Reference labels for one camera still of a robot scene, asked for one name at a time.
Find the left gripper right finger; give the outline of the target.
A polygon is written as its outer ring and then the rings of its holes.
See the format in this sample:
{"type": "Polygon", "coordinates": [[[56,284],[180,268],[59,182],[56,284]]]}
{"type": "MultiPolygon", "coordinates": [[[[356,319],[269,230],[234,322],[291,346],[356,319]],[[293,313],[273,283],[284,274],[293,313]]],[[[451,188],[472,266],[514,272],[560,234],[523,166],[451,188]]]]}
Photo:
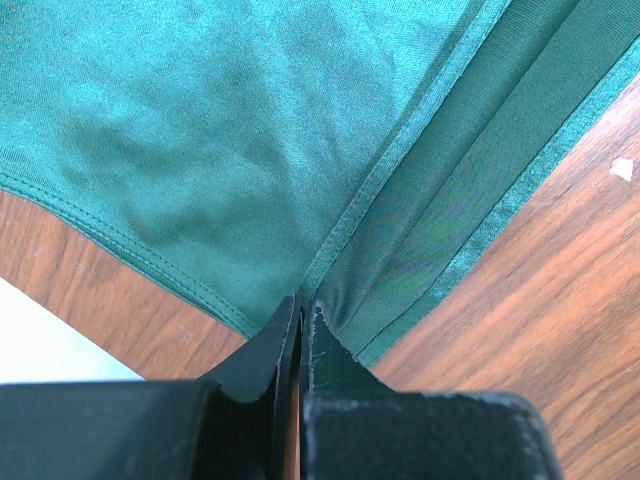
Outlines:
{"type": "Polygon", "coordinates": [[[304,321],[305,479],[561,479],[547,427],[506,392],[399,392],[336,337],[325,305],[304,321]]]}

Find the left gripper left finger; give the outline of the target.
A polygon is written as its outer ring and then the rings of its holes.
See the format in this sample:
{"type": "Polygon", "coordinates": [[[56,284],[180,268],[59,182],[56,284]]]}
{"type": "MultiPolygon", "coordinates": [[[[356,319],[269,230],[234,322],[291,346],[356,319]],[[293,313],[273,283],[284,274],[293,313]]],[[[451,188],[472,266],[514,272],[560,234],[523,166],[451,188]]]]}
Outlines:
{"type": "Polygon", "coordinates": [[[303,312],[285,297],[194,380],[6,385],[5,479],[296,479],[303,312]]]}

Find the dark green cloth napkin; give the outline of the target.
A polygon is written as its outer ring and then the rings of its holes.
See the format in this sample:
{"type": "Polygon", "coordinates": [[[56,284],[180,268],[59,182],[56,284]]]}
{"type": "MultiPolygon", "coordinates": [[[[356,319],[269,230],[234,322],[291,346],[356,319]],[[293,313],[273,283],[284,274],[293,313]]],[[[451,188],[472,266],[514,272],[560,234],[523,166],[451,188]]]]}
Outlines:
{"type": "Polygon", "coordinates": [[[5,1],[1,186],[245,336],[375,363],[639,71],[635,1],[5,1]]]}

